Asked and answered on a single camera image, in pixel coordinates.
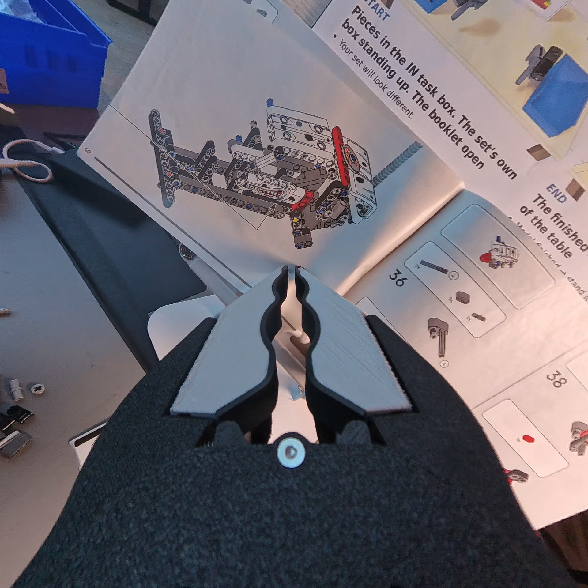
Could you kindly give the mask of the grey desk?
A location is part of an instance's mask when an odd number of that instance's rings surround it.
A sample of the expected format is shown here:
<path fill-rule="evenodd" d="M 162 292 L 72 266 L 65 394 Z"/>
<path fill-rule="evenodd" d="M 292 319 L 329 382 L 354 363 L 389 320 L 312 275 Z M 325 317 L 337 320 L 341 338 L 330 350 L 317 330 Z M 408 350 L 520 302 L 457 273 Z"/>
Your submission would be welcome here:
<path fill-rule="evenodd" d="M 53 528 L 79 467 L 69 439 L 109 417 L 145 372 L 12 174 L 1 180 L 1 401 L 18 379 L 33 438 L 1 458 L 1 587 Z"/>

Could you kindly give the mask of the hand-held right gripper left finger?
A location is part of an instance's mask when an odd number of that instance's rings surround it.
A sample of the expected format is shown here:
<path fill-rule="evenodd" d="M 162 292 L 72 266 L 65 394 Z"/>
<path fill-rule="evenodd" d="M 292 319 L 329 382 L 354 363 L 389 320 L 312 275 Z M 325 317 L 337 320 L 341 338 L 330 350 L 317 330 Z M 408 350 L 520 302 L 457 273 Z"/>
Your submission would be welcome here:
<path fill-rule="evenodd" d="M 282 327 L 288 266 L 226 306 L 170 408 L 171 415 L 267 419 L 277 402 L 273 339 Z"/>

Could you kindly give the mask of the toy instruction booklet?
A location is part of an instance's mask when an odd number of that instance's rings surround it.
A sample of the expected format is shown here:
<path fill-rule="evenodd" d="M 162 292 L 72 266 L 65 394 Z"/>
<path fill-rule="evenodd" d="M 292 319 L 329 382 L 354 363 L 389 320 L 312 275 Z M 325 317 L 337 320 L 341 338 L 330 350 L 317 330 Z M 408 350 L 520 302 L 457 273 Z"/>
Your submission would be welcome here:
<path fill-rule="evenodd" d="M 79 156 L 195 254 L 188 326 L 302 266 L 453 386 L 533 527 L 586 511 L 587 305 L 272 5 L 171 1 Z"/>

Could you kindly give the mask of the white book stand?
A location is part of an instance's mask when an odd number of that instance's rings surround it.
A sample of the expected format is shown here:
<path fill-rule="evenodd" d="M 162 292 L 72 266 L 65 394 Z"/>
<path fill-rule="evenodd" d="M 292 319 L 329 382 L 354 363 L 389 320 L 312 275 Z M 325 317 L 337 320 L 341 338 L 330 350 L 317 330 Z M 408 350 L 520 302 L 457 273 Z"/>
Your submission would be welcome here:
<path fill-rule="evenodd" d="M 167 355 L 202 320 L 216 316 L 240 295 L 239 291 L 186 246 L 180 245 L 179 251 L 189 268 L 206 285 L 206 290 L 180 302 L 163 306 L 151 314 L 148 333 L 159 359 Z M 318 442 L 315 422 L 305 400 L 304 354 L 307 341 L 303 332 L 293 330 L 283 319 L 282 329 L 273 341 L 279 390 L 277 405 L 272 414 L 270 442 L 287 432 L 299 433 L 311 443 Z"/>

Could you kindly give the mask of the blue plastic bin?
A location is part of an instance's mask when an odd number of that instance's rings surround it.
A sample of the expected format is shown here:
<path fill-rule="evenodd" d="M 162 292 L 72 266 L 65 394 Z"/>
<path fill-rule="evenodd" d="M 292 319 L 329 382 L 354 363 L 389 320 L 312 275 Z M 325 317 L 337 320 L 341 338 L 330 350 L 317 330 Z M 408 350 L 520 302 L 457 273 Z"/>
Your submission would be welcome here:
<path fill-rule="evenodd" d="M 111 39 L 72 1 L 31 1 L 46 23 L 1 14 L 1 100 L 97 108 Z"/>

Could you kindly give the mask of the printed instruction sheet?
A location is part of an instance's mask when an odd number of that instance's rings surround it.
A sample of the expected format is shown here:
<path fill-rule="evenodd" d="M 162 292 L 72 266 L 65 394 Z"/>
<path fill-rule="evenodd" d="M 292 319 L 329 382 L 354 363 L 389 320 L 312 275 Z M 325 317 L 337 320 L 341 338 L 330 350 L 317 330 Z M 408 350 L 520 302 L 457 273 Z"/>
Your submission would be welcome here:
<path fill-rule="evenodd" d="M 312 30 L 587 300 L 587 1 L 331 1 Z"/>

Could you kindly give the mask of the pile of small toy pieces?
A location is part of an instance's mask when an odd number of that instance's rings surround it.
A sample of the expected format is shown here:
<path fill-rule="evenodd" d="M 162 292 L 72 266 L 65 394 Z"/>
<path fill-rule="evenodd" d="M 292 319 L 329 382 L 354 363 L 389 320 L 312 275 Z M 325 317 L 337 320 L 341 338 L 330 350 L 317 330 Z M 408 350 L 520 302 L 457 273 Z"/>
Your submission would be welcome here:
<path fill-rule="evenodd" d="M 22 386 L 18 379 L 8 379 L 10 401 L 1 402 L 1 457 L 13 458 L 27 444 L 32 436 L 21 428 L 35 414 L 21 405 L 24 400 Z"/>

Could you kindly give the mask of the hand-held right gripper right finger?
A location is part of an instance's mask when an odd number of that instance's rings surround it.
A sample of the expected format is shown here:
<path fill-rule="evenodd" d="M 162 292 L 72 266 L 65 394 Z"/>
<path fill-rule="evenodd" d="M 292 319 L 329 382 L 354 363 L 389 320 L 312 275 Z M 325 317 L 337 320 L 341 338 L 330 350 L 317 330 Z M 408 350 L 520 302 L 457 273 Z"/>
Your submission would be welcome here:
<path fill-rule="evenodd" d="M 307 270 L 295 270 L 306 352 L 306 398 L 316 417 L 411 410 L 365 315 Z"/>

